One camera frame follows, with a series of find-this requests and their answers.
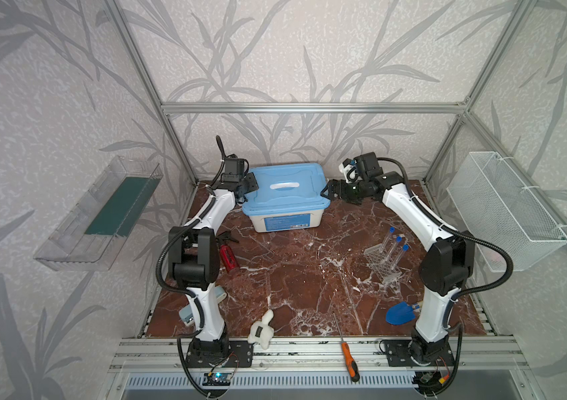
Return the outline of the white plastic storage bin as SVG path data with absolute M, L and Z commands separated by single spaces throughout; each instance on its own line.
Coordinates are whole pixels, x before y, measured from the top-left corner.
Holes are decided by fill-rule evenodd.
M 258 233 L 272 233 L 288 230 L 316 228 L 323 218 L 324 208 L 303 210 L 292 213 L 271 213 L 250 216 L 254 229 Z

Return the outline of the blue plastic bin lid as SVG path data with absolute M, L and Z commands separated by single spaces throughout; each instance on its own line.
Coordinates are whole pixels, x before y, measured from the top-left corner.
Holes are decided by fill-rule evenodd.
M 321 195 L 327 180 L 318 163 L 257 167 L 252 173 L 258 190 L 247 193 L 242 205 L 249 217 L 323 210 L 330 205 Z

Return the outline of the clear acrylic test tube rack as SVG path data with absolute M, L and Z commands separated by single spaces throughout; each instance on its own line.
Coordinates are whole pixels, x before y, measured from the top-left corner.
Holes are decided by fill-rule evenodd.
M 382 244 L 377 244 L 363 252 L 367 260 L 367 266 L 381 279 L 384 286 L 388 286 L 396 282 L 401 276 L 398 267 L 393 266 L 388 260 L 388 253 L 381 254 L 380 248 Z

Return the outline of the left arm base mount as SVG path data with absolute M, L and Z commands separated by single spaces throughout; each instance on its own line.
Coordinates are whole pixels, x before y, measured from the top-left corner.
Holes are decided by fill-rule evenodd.
M 245 340 L 205 342 L 193 340 L 188 345 L 186 365 L 189 368 L 250 368 L 254 345 Z

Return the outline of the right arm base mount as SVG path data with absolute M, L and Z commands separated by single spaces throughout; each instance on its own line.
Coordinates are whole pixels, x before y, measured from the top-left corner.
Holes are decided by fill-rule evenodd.
M 435 367 L 442 362 L 448 367 L 454 365 L 448 337 L 435 343 L 425 342 L 421 338 L 384 339 L 380 341 L 379 349 L 390 367 Z

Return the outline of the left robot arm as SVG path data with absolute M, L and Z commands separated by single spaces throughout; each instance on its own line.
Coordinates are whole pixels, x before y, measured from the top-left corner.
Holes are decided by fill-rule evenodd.
M 170 230 L 155 267 L 159 286 L 188 300 L 194 326 L 194 332 L 187 335 L 191 339 L 188 353 L 197 366 L 230 357 L 228 330 L 215 293 L 221 269 L 217 233 L 246 194 L 258 189 L 248 160 L 226 153 L 220 136 L 215 140 L 221 164 L 212 183 L 206 186 L 208 199 L 185 225 Z

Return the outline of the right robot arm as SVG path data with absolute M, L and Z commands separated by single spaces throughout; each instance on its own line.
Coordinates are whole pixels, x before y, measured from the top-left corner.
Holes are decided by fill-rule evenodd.
M 365 198 L 383 203 L 398 215 L 417 236 L 426 256 L 418 275 L 424 285 L 423 307 L 413 329 L 408 354 L 421 366 L 428 366 L 447 351 L 449 333 L 461 326 L 449 326 L 454 305 L 471 293 L 495 289 L 506 283 L 514 272 L 512 257 L 499 246 L 460 232 L 436 215 L 410 187 L 407 172 L 392 158 L 365 153 L 341 163 L 342 179 L 328 181 L 322 191 L 325 198 L 339 198 L 359 205 Z M 506 269 L 497 280 L 465 288 L 472 276 L 475 247 L 497 253 Z

